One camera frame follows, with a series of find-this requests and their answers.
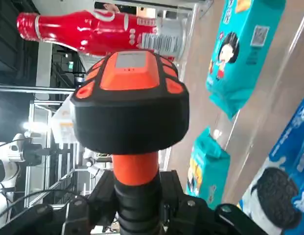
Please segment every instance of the blue cookie package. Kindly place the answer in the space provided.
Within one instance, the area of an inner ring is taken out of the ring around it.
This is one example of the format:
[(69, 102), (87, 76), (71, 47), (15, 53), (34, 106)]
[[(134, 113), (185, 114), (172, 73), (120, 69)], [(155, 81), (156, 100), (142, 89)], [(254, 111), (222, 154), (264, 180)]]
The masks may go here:
[(250, 98), (285, 0), (226, 0), (206, 87), (229, 119)]
[(238, 206), (269, 235), (304, 235), (304, 100)]
[(204, 199), (211, 209), (221, 203), (230, 156), (206, 128), (195, 140), (187, 173), (186, 194)]

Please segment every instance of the orange handle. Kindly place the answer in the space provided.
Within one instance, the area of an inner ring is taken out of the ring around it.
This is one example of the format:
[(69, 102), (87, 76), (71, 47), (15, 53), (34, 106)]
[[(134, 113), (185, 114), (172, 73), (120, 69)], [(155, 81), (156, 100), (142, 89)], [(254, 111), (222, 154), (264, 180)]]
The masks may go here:
[(152, 181), (158, 172), (158, 153), (114, 155), (114, 174), (124, 185), (139, 186)]

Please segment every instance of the red plastic bottle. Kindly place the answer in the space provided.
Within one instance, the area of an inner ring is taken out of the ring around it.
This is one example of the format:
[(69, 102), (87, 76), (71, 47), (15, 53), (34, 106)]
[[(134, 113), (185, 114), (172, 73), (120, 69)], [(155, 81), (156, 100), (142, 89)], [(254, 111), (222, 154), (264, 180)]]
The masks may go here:
[(177, 57), (185, 41), (184, 25), (180, 21), (104, 10), (64, 16), (21, 13), (17, 28), (26, 40), (56, 43), (93, 55), (142, 48)]

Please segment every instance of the black mount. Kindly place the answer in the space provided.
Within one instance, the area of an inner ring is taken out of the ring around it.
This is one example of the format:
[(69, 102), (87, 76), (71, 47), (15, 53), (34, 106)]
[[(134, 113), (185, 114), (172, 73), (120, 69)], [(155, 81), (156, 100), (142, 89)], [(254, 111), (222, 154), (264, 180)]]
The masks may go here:
[[(220, 204), (213, 211), (203, 199), (185, 195), (176, 171), (161, 172), (160, 176), (159, 211), (161, 222), (167, 227), (164, 234), (266, 235), (232, 204)], [(117, 210), (114, 174), (105, 171), (89, 195), (88, 203), (76, 198), (57, 211), (48, 204), (35, 205), (2, 227), (0, 235), (88, 235), (95, 225), (109, 226)]]

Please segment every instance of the cookie image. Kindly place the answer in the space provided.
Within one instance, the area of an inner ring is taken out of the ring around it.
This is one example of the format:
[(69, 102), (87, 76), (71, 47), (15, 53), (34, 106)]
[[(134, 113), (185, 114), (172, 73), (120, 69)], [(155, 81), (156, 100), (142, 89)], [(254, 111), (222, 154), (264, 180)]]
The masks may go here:
[(292, 205), (292, 198), (299, 190), (294, 181), (279, 168), (269, 167), (253, 186), (266, 217), (281, 230), (298, 226), (302, 214)]
[(239, 13), (250, 8), (252, 0), (237, 0), (235, 12)]

